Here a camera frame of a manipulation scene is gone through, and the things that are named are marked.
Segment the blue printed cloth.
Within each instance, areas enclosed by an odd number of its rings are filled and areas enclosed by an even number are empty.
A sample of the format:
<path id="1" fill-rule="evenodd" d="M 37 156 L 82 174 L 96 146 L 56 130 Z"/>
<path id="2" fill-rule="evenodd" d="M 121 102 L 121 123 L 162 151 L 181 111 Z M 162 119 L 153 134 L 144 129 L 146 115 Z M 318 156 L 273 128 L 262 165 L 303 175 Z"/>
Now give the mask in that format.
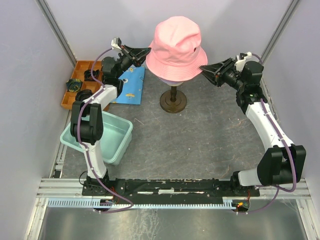
<path id="1" fill-rule="evenodd" d="M 123 81 L 122 93 L 117 97 L 113 104 L 140 105 L 142 101 L 143 85 L 145 78 L 145 67 L 130 67 L 122 74 L 120 79 Z"/>

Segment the pink bucket hat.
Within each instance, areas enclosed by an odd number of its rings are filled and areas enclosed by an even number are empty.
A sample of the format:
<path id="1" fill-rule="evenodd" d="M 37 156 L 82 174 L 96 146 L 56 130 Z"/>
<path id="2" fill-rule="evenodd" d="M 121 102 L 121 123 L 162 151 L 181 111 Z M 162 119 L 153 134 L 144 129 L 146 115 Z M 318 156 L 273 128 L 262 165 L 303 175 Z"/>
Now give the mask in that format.
<path id="1" fill-rule="evenodd" d="M 166 81 L 189 81 L 202 72 L 201 66 L 208 64 L 201 43 L 197 23 L 185 16 L 172 16 L 155 27 L 146 66 Z"/>

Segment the purple bucket hat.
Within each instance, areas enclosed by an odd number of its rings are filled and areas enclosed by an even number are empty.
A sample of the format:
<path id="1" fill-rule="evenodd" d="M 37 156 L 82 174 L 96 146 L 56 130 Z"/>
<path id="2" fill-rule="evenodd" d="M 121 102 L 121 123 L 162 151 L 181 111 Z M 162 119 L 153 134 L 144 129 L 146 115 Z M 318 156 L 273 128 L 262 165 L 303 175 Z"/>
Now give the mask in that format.
<path id="1" fill-rule="evenodd" d="M 159 78 L 162 82 L 164 82 L 165 84 L 171 86 L 171 87 L 177 87 L 180 86 L 184 83 L 184 81 L 172 81 L 172 80 L 167 80 L 164 78 Z"/>

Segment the cream mannequin head stand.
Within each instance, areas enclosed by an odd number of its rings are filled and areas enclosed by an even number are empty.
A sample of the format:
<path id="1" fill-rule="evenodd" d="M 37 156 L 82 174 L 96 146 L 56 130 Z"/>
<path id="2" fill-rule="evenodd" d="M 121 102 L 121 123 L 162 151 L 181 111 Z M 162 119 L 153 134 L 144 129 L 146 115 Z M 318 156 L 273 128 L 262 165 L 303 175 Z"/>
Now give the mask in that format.
<path id="1" fill-rule="evenodd" d="M 178 90 L 178 86 L 182 84 L 183 82 L 167 84 L 170 89 L 165 91 L 159 99 L 159 104 L 165 112 L 176 114 L 182 112 L 187 106 L 186 95 Z"/>

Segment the teal plastic basket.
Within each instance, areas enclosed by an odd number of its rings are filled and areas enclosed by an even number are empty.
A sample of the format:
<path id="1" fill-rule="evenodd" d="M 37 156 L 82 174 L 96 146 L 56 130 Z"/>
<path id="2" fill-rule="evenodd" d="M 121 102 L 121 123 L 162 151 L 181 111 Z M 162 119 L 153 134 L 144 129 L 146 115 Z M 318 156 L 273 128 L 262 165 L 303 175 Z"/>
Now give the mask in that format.
<path id="1" fill-rule="evenodd" d="M 132 140 L 134 127 L 131 121 L 105 111 L 102 113 L 102 120 L 102 159 L 107 164 L 117 166 Z"/>

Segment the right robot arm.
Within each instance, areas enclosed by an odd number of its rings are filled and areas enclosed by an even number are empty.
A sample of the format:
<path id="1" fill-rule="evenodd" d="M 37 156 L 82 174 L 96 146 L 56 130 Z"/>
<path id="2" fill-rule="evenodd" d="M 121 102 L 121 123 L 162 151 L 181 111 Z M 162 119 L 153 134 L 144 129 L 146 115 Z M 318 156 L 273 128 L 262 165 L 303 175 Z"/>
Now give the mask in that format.
<path id="1" fill-rule="evenodd" d="M 233 174 L 231 193 L 242 195 L 249 186 L 273 186 L 292 193 L 301 180 L 306 149 L 284 133 L 272 114 L 261 88 L 264 66 L 257 61 L 229 58 L 202 65 L 202 74 L 213 85 L 227 84 L 236 90 L 236 103 L 255 127 L 265 149 L 257 167 Z"/>

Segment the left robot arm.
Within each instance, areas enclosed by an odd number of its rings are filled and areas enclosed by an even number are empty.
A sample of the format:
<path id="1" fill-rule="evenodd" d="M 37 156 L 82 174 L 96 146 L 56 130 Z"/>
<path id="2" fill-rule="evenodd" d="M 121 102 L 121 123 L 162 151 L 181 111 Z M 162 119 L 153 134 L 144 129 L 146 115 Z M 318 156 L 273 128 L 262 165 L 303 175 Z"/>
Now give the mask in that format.
<path id="1" fill-rule="evenodd" d="M 120 79 L 131 66 L 140 67 L 151 48 L 133 48 L 127 45 L 114 47 L 119 50 L 118 59 L 107 56 L 101 61 L 99 90 L 83 101 L 75 101 L 71 109 L 70 134 L 84 151 L 87 177 L 83 183 L 85 194 L 106 195 L 112 193 L 108 170 L 104 164 L 100 140 L 104 132 L 103 110 L 123 90 Z"/>

